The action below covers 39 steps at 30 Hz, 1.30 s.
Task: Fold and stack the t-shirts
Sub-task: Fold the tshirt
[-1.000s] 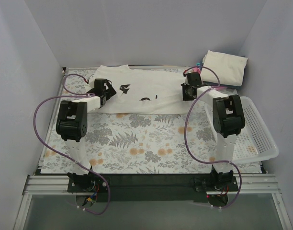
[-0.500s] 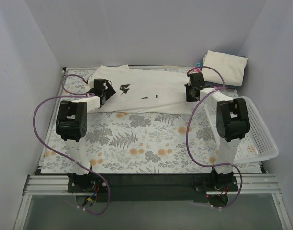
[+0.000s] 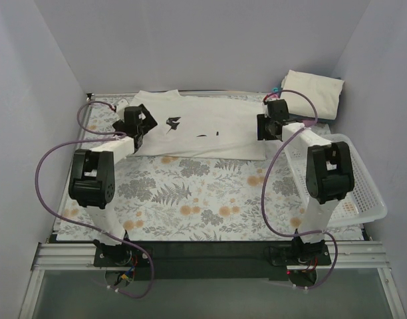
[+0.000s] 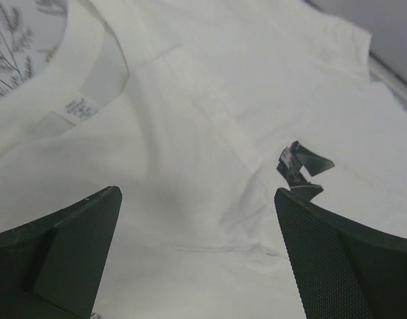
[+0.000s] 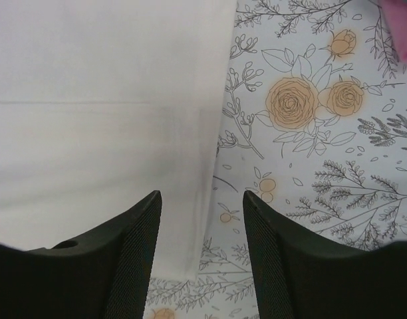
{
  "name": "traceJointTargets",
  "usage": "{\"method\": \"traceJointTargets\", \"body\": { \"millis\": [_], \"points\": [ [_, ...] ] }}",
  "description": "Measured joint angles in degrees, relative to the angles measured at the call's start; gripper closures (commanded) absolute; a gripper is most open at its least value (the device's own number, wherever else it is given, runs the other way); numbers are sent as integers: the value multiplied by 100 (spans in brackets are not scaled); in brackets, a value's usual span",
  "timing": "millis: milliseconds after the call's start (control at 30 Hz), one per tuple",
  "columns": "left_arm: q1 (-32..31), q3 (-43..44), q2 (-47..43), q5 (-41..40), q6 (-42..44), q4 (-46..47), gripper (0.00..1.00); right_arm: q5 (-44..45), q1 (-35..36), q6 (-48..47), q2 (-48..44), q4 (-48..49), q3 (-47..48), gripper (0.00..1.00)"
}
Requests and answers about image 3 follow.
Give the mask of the white t shirt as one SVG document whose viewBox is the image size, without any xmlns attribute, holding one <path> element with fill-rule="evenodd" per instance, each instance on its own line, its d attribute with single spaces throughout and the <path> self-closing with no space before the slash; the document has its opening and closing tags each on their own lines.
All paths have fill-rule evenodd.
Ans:
<svg viewBox="0 0 407 319">
<path fill-rule="evenodd" d="M 158 125 L 143 138 L 139 156 L 179 156 L 228 160 L 264 160 L 257 139 L 258 102 L 232 98 L 182 96 L 140 91 L 131 106 L 144 105 Z"/>
</svg>

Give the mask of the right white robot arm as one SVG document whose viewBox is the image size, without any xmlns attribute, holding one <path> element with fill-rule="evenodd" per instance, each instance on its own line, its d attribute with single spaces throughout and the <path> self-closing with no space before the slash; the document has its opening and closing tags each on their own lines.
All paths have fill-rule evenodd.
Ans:
<svg viewBox="0 0 407 319">
<path fill-rule="evenodd" d="M 304 155 L 305 189 L 309 201 L 305 216 L 285 242 L 269 248 L 274 265 L 307 265 L 327 253 L 326 230 L 334 210 L 354 189 L 350 148 L 314 133 L 309 124 L 292 119 L 285 100 L 264 103 L 267 111 L 257 115 L 257 139 L 279 140 Z"/>
</svg>

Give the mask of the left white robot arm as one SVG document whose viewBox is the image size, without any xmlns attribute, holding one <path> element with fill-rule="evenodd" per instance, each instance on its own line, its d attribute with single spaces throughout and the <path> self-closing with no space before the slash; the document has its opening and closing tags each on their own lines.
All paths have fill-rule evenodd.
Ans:
<svg viewBox="0 0 407 319">
<path fill-rule="evenodd" d="M 143 104 L 129 106 L 122 100 L 116 109 L 120 111 L 120 119 L 112 127 L 126 136 L 89 150 L 76 150 L 72 158 L 68 194 L 85 208 L 94 226 L 102 229 L 102 234 L 93 240 L 94 245 L 112 263 L 124 266 L 131 261 L 132 249 L 104 235 L 109 233 L 126 239 L 126 231 L 114 210 L 114 169 L 120 160 L 139 150 L 143 137 L 158 123 Z"/>
</svg>

